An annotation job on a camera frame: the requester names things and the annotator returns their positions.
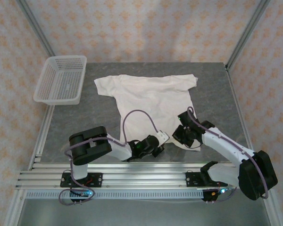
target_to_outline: wall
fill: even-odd
[[[46,58],[16,1],[0,0],[0,225],[44,115],[32,97]]]
[[[259,0],[28,0],[56,55],[227,62]]]
[[[283,211],[283,0],[271,0],[230,71],[255,150],[271,157]]]

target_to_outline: white t-shirt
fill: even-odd
[[[121,115],[120,141],[124,141],[122,130],[123,119],[132,110],[140,109],[147,112],[153,119],[158,130],[166,132],[170,139],[167,143],[187,149],[175,141],[172,134],[180,125],[177,116],[193,106],[189,89],[196,87],[193,74],[171,75],[162,78],[135,77],[126,74],[107,76],[94,81],[98,94],[114,97]],[[148,117],[141,112],[134,112],[125,122],[127,140],[142,141],[155,130]],[[194,141],[193,147],[199,146]]]

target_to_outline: white plastic basket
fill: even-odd
[[[85,77],[85,56],[52,56],[45,61],[33,99],[48,105],[77,105]]]

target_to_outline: wallpaper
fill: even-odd
[[[56,55],[227,62],[259,0],[28,0]]]
[[[271,0],[230,71],[256,151],[266,151],[283,212],[283,0]]]
[[[33,101],[46,53],[15,0],[0,0],[0,225],[45,112]]]

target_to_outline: gray floor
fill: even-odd
[[[41,162],[68,162],[63,148],[70,135],[103,125],[115,138],[120,135],[120,114],[113,97],[97,94],[94,80],[108,75],[128,74],[145,77],[194,74],[197,87],[189,90],[197,117],[208,120],[238,143],[247,146],[233,94],[223,63],[91,63],[87,64],[79,105],[58,105],[52,116]],[[200,152],[185,151],[166,144],[157,158],[147,156],[142,162],[208,162],[227,161],[216,151],[203,145]],[[98,163],[119,162],[104,156]]]
[[[270,225],[263,200],[249,200],[240,191],[215,204],[169,201],[92,200],[83,205],[63,206],[58,200],[25,200],[18,226]]]

